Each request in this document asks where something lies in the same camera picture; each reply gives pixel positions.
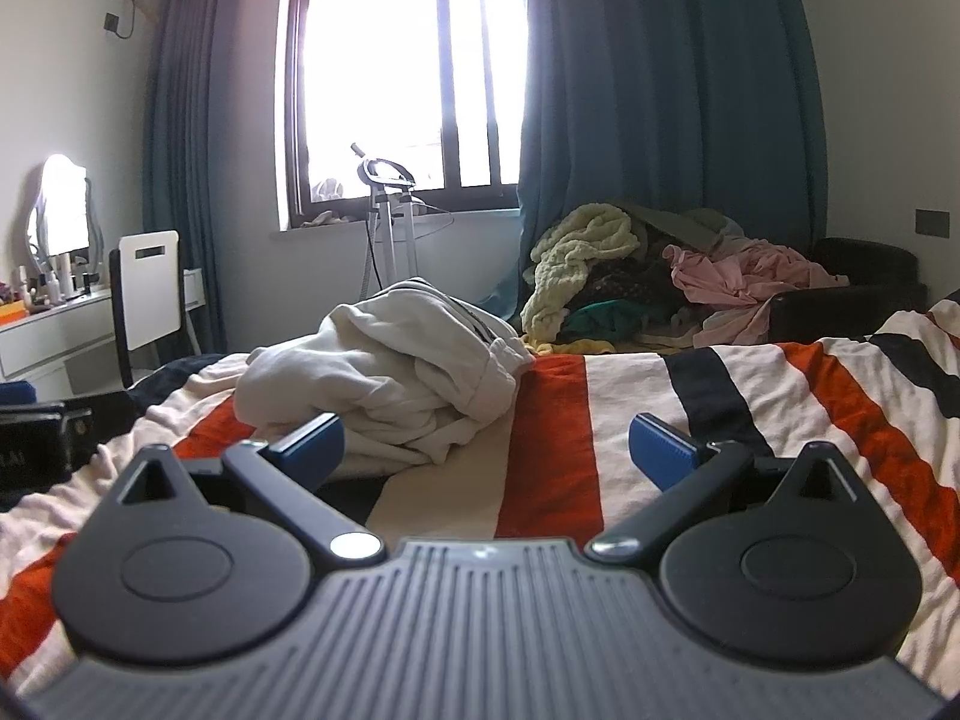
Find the olive grey garment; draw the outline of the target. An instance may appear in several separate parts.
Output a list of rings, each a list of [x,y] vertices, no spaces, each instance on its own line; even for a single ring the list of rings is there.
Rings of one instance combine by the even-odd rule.
[[[675,213],[675,211],[656,210],[656,208],[646,208],[634,203],[624,203],[622,210],[630,215],[635,223],[652,227],[688,249],[699,250],[706,254],[716,249],[724,238],[729,236],[742,238],[743,236],[743,229],[739,223],[711,208],[692,208],[682,213]]]

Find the wavy vanity mirror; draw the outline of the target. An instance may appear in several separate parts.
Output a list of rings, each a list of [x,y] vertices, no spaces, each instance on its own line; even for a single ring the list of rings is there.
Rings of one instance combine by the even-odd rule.
[[[88,252],[99,263],[103,233],[96,220],[88,171],[65,154],[51,154],[39,167],[39,184],[26,227],[28,252],[37,268],[53,257]]]

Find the dark wall switch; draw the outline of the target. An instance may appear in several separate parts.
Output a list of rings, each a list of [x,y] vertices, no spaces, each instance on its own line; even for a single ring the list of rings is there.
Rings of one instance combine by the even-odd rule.
[[[948,211],[914,210],[914,232],[926,238],[948,239],[952,229],[952,216]]]

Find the white backed chair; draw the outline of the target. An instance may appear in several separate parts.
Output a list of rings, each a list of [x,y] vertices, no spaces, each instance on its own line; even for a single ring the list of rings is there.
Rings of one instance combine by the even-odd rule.
[[[132,355],[167,337],[182,337],[200,353],[184,296],[178,231],[144,232],[119,239],[109,252],[110,307],[117,364],[125,388],[135,383]]]

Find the dark framed window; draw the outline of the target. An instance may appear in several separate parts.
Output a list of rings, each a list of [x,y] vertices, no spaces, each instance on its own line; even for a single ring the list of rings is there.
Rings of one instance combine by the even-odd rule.
[[[288,0],[291,221],[358,215],[364,156],[434,208],[516,206],[526,78],[524,0]]]

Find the yellow knitted blanket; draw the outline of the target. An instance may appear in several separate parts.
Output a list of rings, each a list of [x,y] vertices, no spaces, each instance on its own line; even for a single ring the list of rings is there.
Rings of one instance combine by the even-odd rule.
[[[527,338],[555,341],[590,269],[628,257],[638,247],[633,221],[618,206],[588,203],[558,221],[534,245],[524,271],[530,296],[521,309],[521,327]]]

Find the striped orange black white bedsheet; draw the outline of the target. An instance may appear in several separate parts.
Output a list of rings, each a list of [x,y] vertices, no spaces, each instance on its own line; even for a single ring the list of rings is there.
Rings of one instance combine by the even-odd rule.
[[[233,408],[245,360],[190,364],[149,392],[132,431],[67,483],[2,517],[2,678],[40,688],[70,665],[50,601],[53,567],[133,452],[147,442],[213,457],[251,435]],[[387,541],[419,536],[586,541],[656,489],[628,453],[651,413],[700,442],[780,457],[828,440],[869,484],[923,574],[900,658],[945,695],[958,689],[958,302],[900,312],[864,341],[718,346],[675,355],[545,356],[505,416],[439,466],[348,484],[345,514]]]

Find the white zip-up sweatshirt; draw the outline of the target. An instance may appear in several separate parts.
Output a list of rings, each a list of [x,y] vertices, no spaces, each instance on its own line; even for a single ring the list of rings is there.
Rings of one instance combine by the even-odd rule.
[[[262,437],[334,413],[347,444],[334,475],[389,476],[470,444],[511,410],[533,362],[509,323],[413,278],[254,349],[233,403]]]

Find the white vanity desk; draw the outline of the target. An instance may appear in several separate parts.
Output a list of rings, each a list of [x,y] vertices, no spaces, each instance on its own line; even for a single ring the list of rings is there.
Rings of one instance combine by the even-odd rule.
[[[31,383],[41,401],[119,390],[160,367],[158,345],[140,346],[125,382],[107,288],[2,327],[2,382]]]

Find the dark green garment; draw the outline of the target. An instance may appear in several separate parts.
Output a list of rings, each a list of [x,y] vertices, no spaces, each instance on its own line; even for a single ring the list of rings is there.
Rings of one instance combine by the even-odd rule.
[[[563,322],[558,338],[563,343],[576,340],[628,341],[643,330],[647,314],[646,305],[635,301],[594,302],[573,310]]]

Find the teal left curtain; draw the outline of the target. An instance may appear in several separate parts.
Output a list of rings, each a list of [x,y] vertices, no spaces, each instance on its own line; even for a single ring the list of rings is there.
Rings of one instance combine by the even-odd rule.
[[[181,262],[200,270],[205,305],[197,335],[226,348],[215,221],[218,128],[224,106],[229,21],[236,0],[161,0],[148,67],[143,135],[143,226],[176,231]]]

